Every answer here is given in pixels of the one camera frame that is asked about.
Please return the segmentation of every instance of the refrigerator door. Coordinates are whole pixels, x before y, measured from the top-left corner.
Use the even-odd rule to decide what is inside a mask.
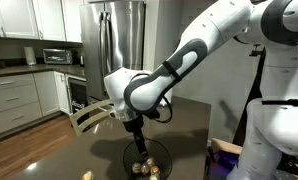
[[[144,10],[143,1],[105,3],[107,69],[142,69]]]
[[[102,59],[105,54],[104,4],[95,3],[80,6],[83,51],[85,54],[85,72],[88,102],[107,99],[103,78],[105,69]]]

